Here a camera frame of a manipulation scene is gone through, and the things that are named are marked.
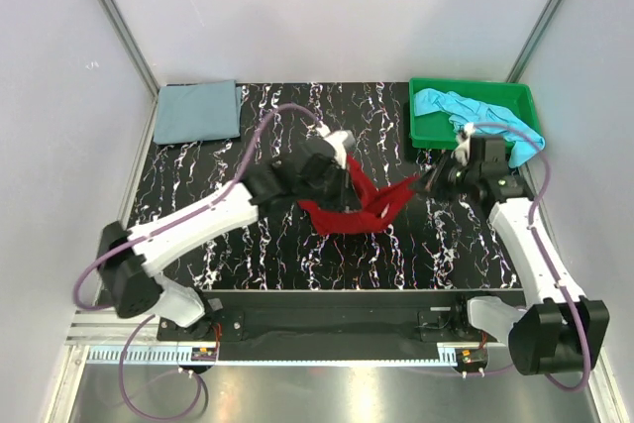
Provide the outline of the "red t shirt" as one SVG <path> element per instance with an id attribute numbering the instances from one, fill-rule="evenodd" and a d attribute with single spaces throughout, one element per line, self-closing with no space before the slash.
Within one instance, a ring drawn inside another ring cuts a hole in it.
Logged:
<path id="1" fill-rule="evenodd" d="M 359 211 L 328 211 L 309 200 L 299 201 L 298 206 L 308 213 L 313 227 L 321 236 L 358 235 L 385 231 L 414 196 L 415 191 L 412 186 L 419 176 L 412 175 L 396 184 L 376 188 L 363 172 L 362 166 L 353 157 L 348 156 L 347 165 L 351 173 L 352 185 L 361 200 Z"/>

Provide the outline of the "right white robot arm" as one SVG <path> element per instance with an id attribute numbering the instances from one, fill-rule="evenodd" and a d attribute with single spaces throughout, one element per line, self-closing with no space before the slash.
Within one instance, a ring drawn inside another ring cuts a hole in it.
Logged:
<path id="1" fill-rule="evenodd" d="M 610 319 L 606 305 L 587 298 L 566 270 L 542 225 L 537 195 L 510 171 L 503 138 L 460 132 L 457 142 L 414 189 L 444 201 L 472 197 L 511 258 L 526 307 L 492 295 L 461 298 L 451 331 L 466 341 L 484 332 L 507 347 L 523 375 L 578 371 L 588 379 Z"/>

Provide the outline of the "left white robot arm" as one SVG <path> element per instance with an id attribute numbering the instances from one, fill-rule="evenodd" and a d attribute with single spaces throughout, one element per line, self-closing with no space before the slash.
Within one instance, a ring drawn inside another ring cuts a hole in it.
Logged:
<path id="1" fill-rule="evenodd" d="M 199 292 L 167 278 L 164 269 L 204 243 L 284 213 L 298 201 L 328 211 L 360 210 L 347 164 L 354 145 L 349 131 L 310 138 L 288 154 L 248 166 L 236 184 L 155 222 L 129 230 L 118 221 L 105 226 L 97 270 L 116 315 L 154 313 L 191 339 L 206 338 L 214 326 L 209 304 Z"/>

